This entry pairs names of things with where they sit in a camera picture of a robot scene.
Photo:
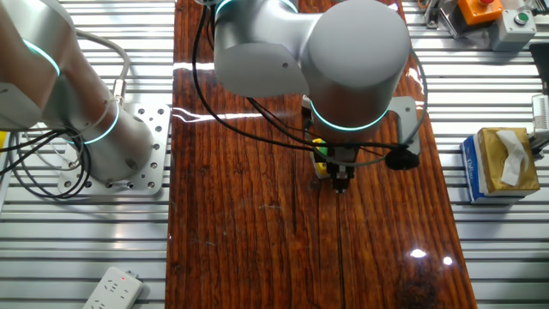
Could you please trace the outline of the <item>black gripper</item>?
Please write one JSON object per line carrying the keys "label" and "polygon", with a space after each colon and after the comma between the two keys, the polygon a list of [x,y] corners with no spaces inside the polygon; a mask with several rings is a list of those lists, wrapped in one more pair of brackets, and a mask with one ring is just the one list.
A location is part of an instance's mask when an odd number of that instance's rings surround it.
{"label": "black gripper", "polygon": [[338,193],[345,193],[352,179],[352,168],[357,165],[359,149],[356,147],[328,147],[328,166],[332,172],[332,186]]}

